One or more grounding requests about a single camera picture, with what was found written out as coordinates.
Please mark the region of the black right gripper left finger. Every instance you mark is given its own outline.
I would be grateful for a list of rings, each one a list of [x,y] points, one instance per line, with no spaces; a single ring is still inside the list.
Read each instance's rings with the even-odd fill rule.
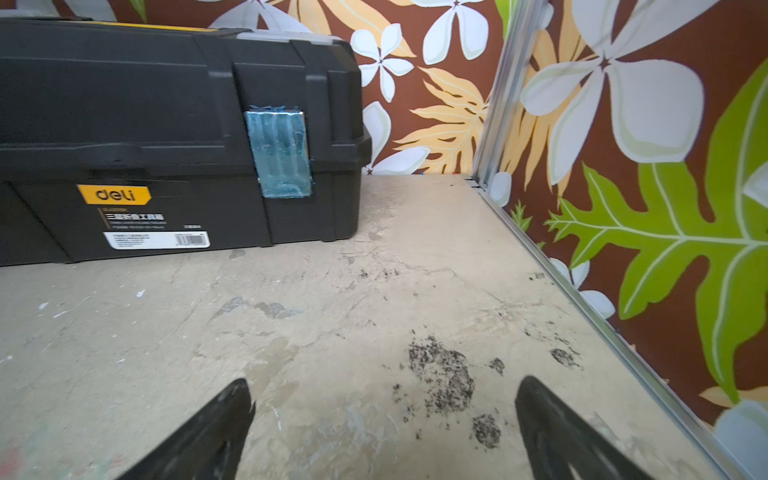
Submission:
[[[122,479],[233,479],[256,413],[247,381],[215,395]]]

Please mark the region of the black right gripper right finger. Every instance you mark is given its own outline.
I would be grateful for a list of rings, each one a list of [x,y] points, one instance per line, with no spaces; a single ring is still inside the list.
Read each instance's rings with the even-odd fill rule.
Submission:
[[[651,479],[536,377],[521,381],[515,407],[534,478]]]

